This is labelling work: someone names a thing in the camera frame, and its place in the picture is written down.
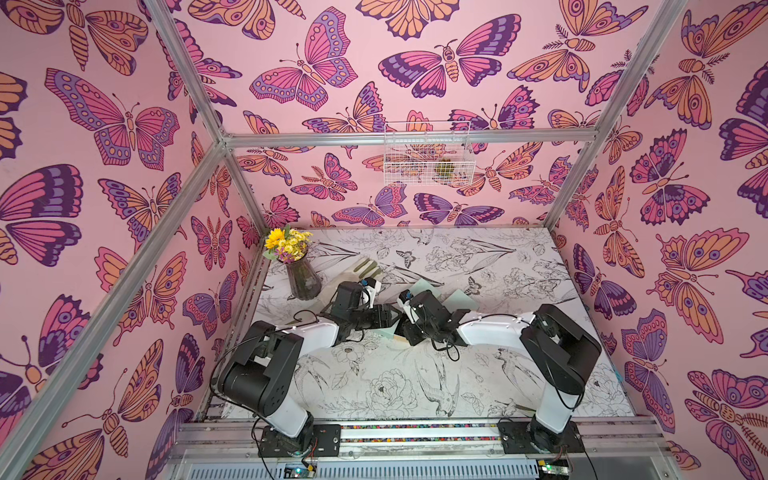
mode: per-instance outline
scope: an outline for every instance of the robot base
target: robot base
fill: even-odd
[[[518,422],[499,422],[498,432],[502,437],[504,453],[556,453],[564,446],[569,453],[584,451],[581,435],[573,422],[568,422],[565,430],[555,435],[537,421],[536,417],[521,419]]]
[[[315,439],[317,446],[313,457],[337,457],[341,444],[341,425],[312,425],[312,435],[309,449],[313,447]],[[292,457],[296,450],[292,448],[292,442],[287,442],[285,435],[269,427],[264,429],[261,441],[261,454],[264,458]]]

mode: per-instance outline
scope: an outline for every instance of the mounting plate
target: mounting plate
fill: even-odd
[[[317,439],[317,446],[312,457],[337,457],[341,444],[341,425],[313,425],[312,434]],[[280,433],[275,429],[265,429],[261,441],[261,453],[264,458],[292,457],[294,452],[283,448]]]

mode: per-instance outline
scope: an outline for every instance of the glass vase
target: glass vase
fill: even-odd
[[[288,269],[288,282],[290,291],[299,300],[311,300],[320,295],[323,286],[320,277],[312,268],[309,261],[309,252],[292,263],[285,263]]]

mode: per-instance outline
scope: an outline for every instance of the wire basket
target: wire basket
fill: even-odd
[[[384,183],[405,185],[449,185],[463,187],[472,182],[475,154],[465,132],[414,131],[415,122],[392,122],[413,133],[407,137],[384,135]]]

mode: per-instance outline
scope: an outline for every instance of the floral sketch tablecloth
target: floral sketch tablecloth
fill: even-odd
[[[523,313],[556,303],[596,338],[549,232],[531,229],[314,230],[312,265],[323,281],[368,257],[384,269],[377,303],[424,278],[445,298],[463,290],[483,313]],[[291,297],[285,266],[273,262],[257,316],[287,324],[313,302]],[[359,339],[353,333],[352,339]],[[430,342],[368,331],[299,360],[290,395],[316,419],[430,419],[522,416],[541,401],[544,380],[525,351],[459,348],[458,362]],[[633,415],[606,353],[576,416]],[[249,418],[238,407],[224,417]]]

